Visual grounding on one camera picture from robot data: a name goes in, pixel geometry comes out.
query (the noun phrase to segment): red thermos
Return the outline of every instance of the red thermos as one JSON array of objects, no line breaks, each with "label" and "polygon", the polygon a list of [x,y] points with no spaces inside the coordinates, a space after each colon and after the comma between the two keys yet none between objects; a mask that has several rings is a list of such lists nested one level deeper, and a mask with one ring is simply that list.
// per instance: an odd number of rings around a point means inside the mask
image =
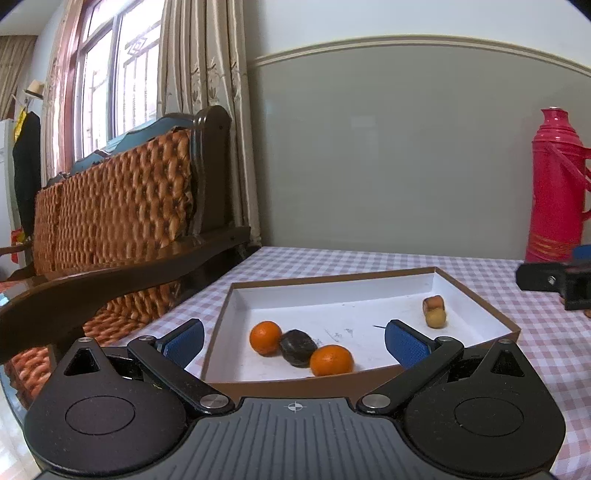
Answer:
[{"label": "red thermos", "polygon": [[591,191],[585,167],[591,149],[571,127],[568,112],[558,107],[542,112],[544,123],[532,142],[534,195],[525,260],[567,261],[581,243],[583,222],[591,217],[591,210],[583,212],[585,190]]}]

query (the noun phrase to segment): table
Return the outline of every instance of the table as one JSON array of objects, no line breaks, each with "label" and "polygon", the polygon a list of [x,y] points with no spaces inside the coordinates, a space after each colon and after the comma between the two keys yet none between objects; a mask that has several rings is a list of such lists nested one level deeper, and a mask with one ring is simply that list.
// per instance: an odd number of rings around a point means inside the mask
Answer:
[{"label": "table", "polygon": [[234,282],[315,277],[437,266],[506,314],[522,331],[518,344],[552,393],[566,421],[566,438],[553,467],[560,480],[591,478],[591,320],[565,312],[557,294],[522,292],[515,285],[516,260],[431,257],[263,247],[162,318],[121,340],[162,336],[190,318],[205,326],[205,346],[187,366],[199,376],[207,344],[226,293]]}]

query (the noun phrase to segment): crosshair marking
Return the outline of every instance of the crosshair marking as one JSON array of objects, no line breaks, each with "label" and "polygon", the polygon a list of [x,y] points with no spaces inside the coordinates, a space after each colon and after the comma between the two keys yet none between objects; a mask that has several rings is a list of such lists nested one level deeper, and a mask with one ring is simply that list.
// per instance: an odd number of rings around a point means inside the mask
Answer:
[{"label": "crosshair marking", "polygon": [[294,401],[287,405],[286,408],[289,408],[293,413],[295,413],[297,411],[300,411],[302,408],[305,408],[305,406],[303,406],[301,403]]}]

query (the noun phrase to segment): orange woven cushion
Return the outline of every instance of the orange woven cushion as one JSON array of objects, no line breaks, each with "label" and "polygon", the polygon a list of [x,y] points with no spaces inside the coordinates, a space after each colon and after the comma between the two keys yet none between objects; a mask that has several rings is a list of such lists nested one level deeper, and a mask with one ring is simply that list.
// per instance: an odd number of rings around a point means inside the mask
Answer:
[{"label": "orange woven cushion", "polygon": [[[102,307],[83,328],[86,336],[96,339],[100,346],[108,346],[147,323],[149,321],[125,317]],[[21,402],[28,408],[51,375],[47,348],[31,348],[15,355],[5,371],[12,387],[19,392]]]},{"label": "orange woven cushion", "polygon": [[62,184],[40,190],[35,198],[33,260],[37,275],[56,269],[56,240]]},{"label": "orange woven cushion", "polygon": [[[193,211],[190,133],[169,132],[62,182],[55,268],[141,259],[188,231]],[[110,345],[174,306],[178,281],[111,300],[84,325]],[[28,407],[50,375],[46,348],[12,359],[6,371]]]},{"label": "orange woven cushion", "polygon": [[13,285],[16,285],[18,282],[17,281],[2,281],[0,282],[0,293],[2,293],[3,291],[7,291],[10,287],[12,287]]},{"label": "orange woven cushion", "polygon": [[57,271],[84,271],[95,263],[96,228],[102,170],[94,166],[61,183],[61,207],[56,230]]},{"label": "orange woven cushion", "polygon": [[[103,194],[96,263],[152,256],[187,233],[193,210],[190,132],[169,132],[97,167]],[[111,300],[107,308],[147,325],[166,313],[180,292],[172,282]]]}]

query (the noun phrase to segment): small bun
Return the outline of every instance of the small bun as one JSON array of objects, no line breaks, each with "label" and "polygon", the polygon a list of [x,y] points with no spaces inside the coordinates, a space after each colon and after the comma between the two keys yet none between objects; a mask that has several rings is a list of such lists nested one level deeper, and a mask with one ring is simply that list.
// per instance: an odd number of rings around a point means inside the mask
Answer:
[{"label": "small bun", "polygon": [[443,309],[429,310],[425,315],[427,325],[431,328],[442,328],[445,325],[447,314]]},{"label": "small bun", "polygon": [[425,315],[429,310],[433,309],[443,309],[445,311],[445,304],[443,303],[443,297],[441,295],[427,297],[423,300],[423,313]]}]

